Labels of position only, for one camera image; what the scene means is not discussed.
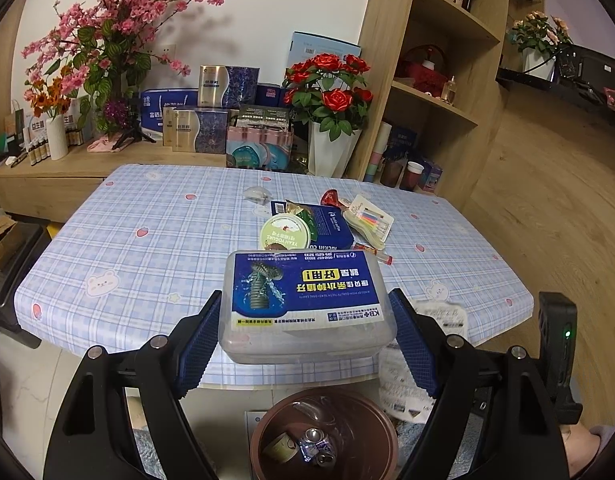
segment red rose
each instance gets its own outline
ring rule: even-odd
[[[344,92],[340,89],[323,92],[323,104],[335,112],[347,110],[352,101],[351,92]]]
[[[341,65],[341,69],[340,70],[345,70],[345,72],[349,72],[351,74],[358,74],[359,73],[359,69],[358,68],[354,68],[353,66],[350,66],[348,64]]]
[[[363,59],[353,56],[352,54],[345,56],[345,62],[359,70],[359,72],[367,72],[369,70],[369,66],[367,66],[367,63]]]
[[[369,103],[374,99],[374,95],[372,94],[372,92],[361,88],[360,86],[357,86],[357,88],[354,89],[354,93],[361,101],[365,101],[366,103]]]
[[[288,75],[288,79],[293,83],[303,83],[309,77],[309,72],[295,72],[292,75]]]
[[[326,70],[339,70],[341,59],[336,54],[319,54],[315,56],[314,64]]]
[[[283,96],[283,102],[286,105],[291,105],[292,104],[292,98],[294,97],[294,94],[296,94],[297,89],[293,88],[292,90],[288,90],[287,92],[285,92],[285,95]]]
[[[294,70],[294,72],[305,72],[305,70],[309,69],[314,62],[311,59],[304,61],[303,63],[294,63],[290,67],[290,70]]]

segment metal screw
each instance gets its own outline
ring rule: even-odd
[[[522,346],[513,346],[511,349],[511,354],[517,359],[524,359],[527,352]]]
[[[93,346],[88,350],[88,357],[90,359],[96,359],[97,357],[101,357],[104,350],[100,346]]]
[[[463,338],[456,334],[448,335],[446,341],[452,348],[461,348],[464,343]]]
[[[152,339],[150,339],[150,346],[152,348],[163,348],[168,344],[168,338],[164,335],[155,335]]]

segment white flower pot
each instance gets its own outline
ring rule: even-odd
[[[341,132],[339,138],[332,141],[329,132],[319,132],[320,127],[319,123],[309,124],[307,170],[315,176],[341,178],[361,131],[354,130],[351,135]]]
[[[48,145],[50,146],[50,157],[52,160],[59,160],[68,154],[68,139],[66,138],[66,125],[63,121],[63,114],[45,121],[48,133]]]
[[[554,73],[554,63],[554,57],[550,59],[549,53],[547,52],[541,54],[538,50],[533,48],[526,48],[525,50],[523,50],[523,72],[527,72],[527,70],[530,70],[535,66],[537,67],[534,70],[527,72],[527,74],[529,75],[552,81],[552,75]]]

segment transparent plastic box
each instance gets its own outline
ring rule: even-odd
[[[226,264],[219,342],[239,364],[369,357],[396,336],[366,251],[236,251]]]

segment plaid tablecloth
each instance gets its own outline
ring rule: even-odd
[[[196,166],[122,166],[74,213],[18,288],[21,326],[83,355],[138,348],[196,314],[223,286],[226,257],[258,248],[265,218],[243,199],[319,203],[335,188],[395,218],[380,264],[387,290],[462,304],[473,344],[531,316],[533,298],[490,244],[447,201],[354,180]],[[376,373],[377,359],[237,365],[217,346],[202,385],[248,387],[343,381]]]

